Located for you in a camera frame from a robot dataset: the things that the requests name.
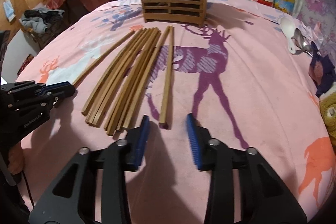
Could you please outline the wooden chopstick pair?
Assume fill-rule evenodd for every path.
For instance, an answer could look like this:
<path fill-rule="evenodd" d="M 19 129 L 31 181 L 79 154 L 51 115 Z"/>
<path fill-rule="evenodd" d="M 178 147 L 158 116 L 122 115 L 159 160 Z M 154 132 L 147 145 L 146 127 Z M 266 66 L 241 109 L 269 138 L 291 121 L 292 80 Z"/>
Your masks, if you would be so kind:
<path fill-rule="evenodd" d="M 169 125 L 168 125 L 168 123 L 165 122 L 165 118 L 166 118 L 166 92 L 167 92 L 166 75 L 167 75 L 167 65 L 166 65 L 165 84 L 164 84 L 164 89 L 163 89 L 161 111 L 160 111 L 160 114 L 159 114 L 159 125 L 160 125 L 160 128 L 163 128 L 163 129 L 167 130 L 169 128 Z"/>

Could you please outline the pile of grey clothes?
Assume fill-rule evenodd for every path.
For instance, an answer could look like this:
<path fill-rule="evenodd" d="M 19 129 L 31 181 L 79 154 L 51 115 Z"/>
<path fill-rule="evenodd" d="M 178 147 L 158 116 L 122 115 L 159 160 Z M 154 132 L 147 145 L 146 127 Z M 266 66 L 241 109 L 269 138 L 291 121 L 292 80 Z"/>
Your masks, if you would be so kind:
<path fill-rule="evenodd" d="M 45 34 L 53 25 L 63 20 L 64 10 L 46 7 L 26 10 L 19 19 L 25 30 L 32 29 L 36 34 Z"/>

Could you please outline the pink deer print tablecloth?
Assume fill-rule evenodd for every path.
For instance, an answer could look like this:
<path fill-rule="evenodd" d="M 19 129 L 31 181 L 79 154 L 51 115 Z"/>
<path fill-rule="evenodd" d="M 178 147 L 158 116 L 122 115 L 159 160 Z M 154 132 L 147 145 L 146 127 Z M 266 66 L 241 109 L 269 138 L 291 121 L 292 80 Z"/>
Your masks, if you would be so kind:
<path fill-rule="evenodd" d="M 208 0 L 209 29 L 145 23 L 139 0 L 107 3 L 81 18 L 31 61 L 18 81 L 72 81 L 131 30 L 174 26 L 174 74 L 169 129 L 158 127 L 169 38 L 153 68 L 135 126 L 148 115 L 151 132 L 142 166 L 126 173 L 133 223 L 203 223 L 209 172 L 193 162 L 186 117 L 193 112 L 229 147 L 255 147 L 282 178 L 308 221 L 333 189 L 335 155 L 309 76 L 311 58 L 292 55 L 278 25 L 283 15 L 245 0 Z M 79 85 L 73 99 L 22 140 L 25 174 L 35 206 L 81 147 L 104 149 L 115 139 L 90 127 L 81 110 L 117 47 Z"/>

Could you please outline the dark purple cloth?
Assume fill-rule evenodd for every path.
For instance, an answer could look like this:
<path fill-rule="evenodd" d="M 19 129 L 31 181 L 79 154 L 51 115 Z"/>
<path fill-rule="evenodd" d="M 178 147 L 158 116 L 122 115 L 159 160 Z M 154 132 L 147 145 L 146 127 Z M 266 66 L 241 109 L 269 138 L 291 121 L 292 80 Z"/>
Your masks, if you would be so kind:
<path fill-rule="evenodd" d="M 328 55 L 323 56 L 320 54 L 315 42 L 311 42 L 311 49 L 313 54 L 309 66 L 309 76 L 317 88 L 315 95 L 319 98 L 333 86 L 335 82 L 335 66 Z"/>

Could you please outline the small metal spoon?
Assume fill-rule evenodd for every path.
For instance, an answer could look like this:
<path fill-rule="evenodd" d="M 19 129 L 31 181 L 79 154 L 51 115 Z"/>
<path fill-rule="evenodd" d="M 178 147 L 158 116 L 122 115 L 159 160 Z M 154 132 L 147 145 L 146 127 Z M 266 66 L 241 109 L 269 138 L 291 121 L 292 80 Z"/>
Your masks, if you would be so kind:
<path fill-rule="evenodd" d="M 313 52 L 314 51 L 313 51 L 313 48 L 311 47 L 311 45 L 308 42 L 304 41 L 302 43 L 302 50 L 303 50 L 303 52 L 307 53 L 310 57 L 313 57 Z"/>

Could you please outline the large metal spoon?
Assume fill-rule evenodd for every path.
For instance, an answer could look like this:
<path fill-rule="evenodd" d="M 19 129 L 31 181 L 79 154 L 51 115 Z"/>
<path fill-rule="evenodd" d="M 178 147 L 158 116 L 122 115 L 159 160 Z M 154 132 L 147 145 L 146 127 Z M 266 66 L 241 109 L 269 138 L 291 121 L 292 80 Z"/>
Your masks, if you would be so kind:
<path fill-rule="evenodd" d="M 299 28 L 296 28 L 294 30 L 294 35 L 293 35 L 292 39 L 294 40 L 295 45 L 299 48 L 299 50 L 296 50 L 295 54 L 299 55 L 300 53 L 304 53 L 303 50 L 302 50 L 302 43 L 306 40 L 305 40 L 305 36 L 303 36 L 303 34 L 299 30 Z"/>

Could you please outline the white plastic rice spoon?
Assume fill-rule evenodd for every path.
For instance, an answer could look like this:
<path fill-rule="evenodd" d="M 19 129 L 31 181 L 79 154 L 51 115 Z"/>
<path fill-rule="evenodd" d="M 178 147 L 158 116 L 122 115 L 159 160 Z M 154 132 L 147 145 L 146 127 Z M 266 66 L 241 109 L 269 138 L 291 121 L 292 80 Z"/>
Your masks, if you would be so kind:
<path fill-rule="evenodd" d="M 296 52 L 295 49 L 295 43 L 292 40 L 292 37 L 294 36 L 294 32 L 295 32 L 295 24 L 292 20 L 290 20 L 287 17 L 281 17 L 279 20 L 279 25 L 280 28 L 282 30 L 282 33 L 285 35 L 286 37 L 286 41 L 287 41 L 287 45 L 288 45 L 288 51 L 293 55 Z"/>

